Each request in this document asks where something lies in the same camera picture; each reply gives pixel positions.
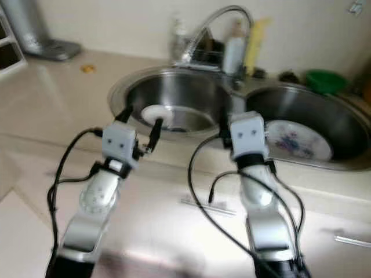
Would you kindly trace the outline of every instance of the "countertop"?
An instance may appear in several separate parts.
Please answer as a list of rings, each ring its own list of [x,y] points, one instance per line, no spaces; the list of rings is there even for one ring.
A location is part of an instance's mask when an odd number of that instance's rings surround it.
[[[64,63],[29,58],[27,68],[0,81],[2,146],[14,147],[25,141],[67,146],[82,129],[105,126],[113,120],[107,94],[120,78],[165,63],[90,50]],[[94,65],[96,72],[83,73],[80,68],[85,64]],[[148,140],[144,136],[139,139],[141,143]],[[88,138],[78,148],[99,153],[100,143]],[[177,167],[185,176],[194,148],[162,140],[145,161]],[[206,175],[233,168],[229,153],[215,149],[205,150],[196,166]],[[371,222],[371,171],[334,172],[278,162],[278,174],[304,195],[314,210],[328,210],[348,218],[358,215],[360,220]]]

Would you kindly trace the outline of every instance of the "white plate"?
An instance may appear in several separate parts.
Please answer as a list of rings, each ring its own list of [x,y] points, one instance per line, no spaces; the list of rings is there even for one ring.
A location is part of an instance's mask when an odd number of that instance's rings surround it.
[[[328,161],[332,157],[329,143],[309,127],[288,120],[267,123],[270,148],[307,159]]]

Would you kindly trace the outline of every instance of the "chrome faucet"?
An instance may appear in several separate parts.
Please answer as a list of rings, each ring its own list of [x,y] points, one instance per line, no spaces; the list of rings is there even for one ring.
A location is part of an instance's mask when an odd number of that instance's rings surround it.
[[[231,5],[231,6],[226,6],[224,8],[221,8],[217,11],[215,11],[213,14],[211,14],[195,31],[194,35],[190,39],[190,42],[188,45],[185,47],[184,53],[181,55],[180,61],[176,61],[174,65],[178,67],[187,67],[187,68],[193,68],[193,69],[198,69],[198,70],[205,70],[205,71],[215,71],[215,72],[220,72],[221,67],[220,65],[209,65],[209,64],[202,64],[197,61],[193,61],[192,58],[194,56],[194,52],[200,43],[202,37],[204,36],[208,26],[213,22],[215,19],[217,19],[219,16],[222,14],[225,14],[227,12],[239,12],[246,18],[246,37],[245,37],[245,49],[248,45],[248,39],[250,35],[250,29],[253,24],[253,19],[251,18],[249,12],[237,5]]]

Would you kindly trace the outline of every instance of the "kitchen sink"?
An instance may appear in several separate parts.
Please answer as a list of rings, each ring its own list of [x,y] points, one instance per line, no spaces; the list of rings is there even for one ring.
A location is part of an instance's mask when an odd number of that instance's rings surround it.
[[[217,132],[220,114],[232,111],[232,103],[236,103],[233,98],[216,75],[159,67],[119,81],[111,91],[109,102],[114,115],[132,106],[130,121],[143,134],[148,134],[156,118],[163,115],[162,110],[170,111],[171,119],[164,120],[161,137],[181,140],[184,136]]]
[[[272,158],[333,170],[360,170],[371,166],[371,121],[339,97],[321,96],[305,87],[263,87],[246,97],[248,111],[257,111],[265,122],[289,120],[322,135],[332,147],[330,161],[283,156],[271,148]]]

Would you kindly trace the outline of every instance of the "wall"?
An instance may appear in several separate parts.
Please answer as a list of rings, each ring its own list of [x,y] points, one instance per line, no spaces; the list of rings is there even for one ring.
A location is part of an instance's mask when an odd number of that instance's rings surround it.
[[[258,65],[270,72],[327,68],[353,75],[371,54],[371,5],[352,0],[38,0],[53,36],[89,49],[167,58],[170,18],[181,11],[192,31],[214,10],[239,4],[271,17]]]

